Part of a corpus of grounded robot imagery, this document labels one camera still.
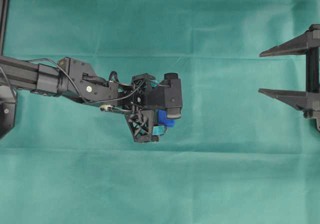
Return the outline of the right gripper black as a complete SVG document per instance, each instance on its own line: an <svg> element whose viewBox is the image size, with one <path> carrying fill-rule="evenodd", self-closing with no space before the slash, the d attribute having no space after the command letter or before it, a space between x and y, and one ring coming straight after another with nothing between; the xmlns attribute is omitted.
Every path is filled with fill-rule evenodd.
<svg viewBox="0 0 320 224"><path fill-rule="evenodd" d="M305 55L305 92L289 90L259 89L271 98L284 102L294 109L303 109L303 116L313 119L315 128L320 131L320 35L319 31L306 31L281 45L261 52L259 57Z"/></svg>

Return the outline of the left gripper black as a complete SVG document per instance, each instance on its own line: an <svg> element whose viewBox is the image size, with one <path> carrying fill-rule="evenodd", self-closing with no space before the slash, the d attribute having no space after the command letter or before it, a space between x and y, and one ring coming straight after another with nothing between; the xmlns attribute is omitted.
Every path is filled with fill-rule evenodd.
<svg viewBox="0 0 320 224"><path fill-rule="evenodd" d="M144 73L133 76L130 84L124 84L119 81L115 71L110 73L108 80L117 83L120 92L118 92L117 104L108 104L107 111L125 114L134 142L158 142L159 138L166 133L166 127L158 124L156 111L141 109L146 109L145 95L157 85L162 86L160 82L154 76ZM137 113L129 114L136 109L139 110Z"/></svg>

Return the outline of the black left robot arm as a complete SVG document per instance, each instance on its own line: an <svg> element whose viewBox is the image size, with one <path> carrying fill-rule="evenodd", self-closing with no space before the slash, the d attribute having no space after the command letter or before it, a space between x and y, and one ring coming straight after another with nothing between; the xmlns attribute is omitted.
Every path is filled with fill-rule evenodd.
<svg viewBox="0 0 320 224"><path fill-rule="evenodd" d="M65 57L19 60L1 56L0 133L8 134L16 120L18 90L71 101L122 114L135 142L155 142L165 135L172 110L168 95L176 75L165 74L158 81L150 74L133 76L129 84L112 71L107 79L98 76L89 63Z"/></svg>

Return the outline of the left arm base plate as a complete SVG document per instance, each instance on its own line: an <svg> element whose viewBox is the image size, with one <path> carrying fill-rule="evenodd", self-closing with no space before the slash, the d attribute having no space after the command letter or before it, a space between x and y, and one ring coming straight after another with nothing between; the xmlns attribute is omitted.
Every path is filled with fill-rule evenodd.
<svg viewBox="0 0 320 224"><path fill-rule="evenodd" d="M0 87L0 137L1 139L7 135L15 126L16 107L17 107L17 93L8 86Z"/></svg>

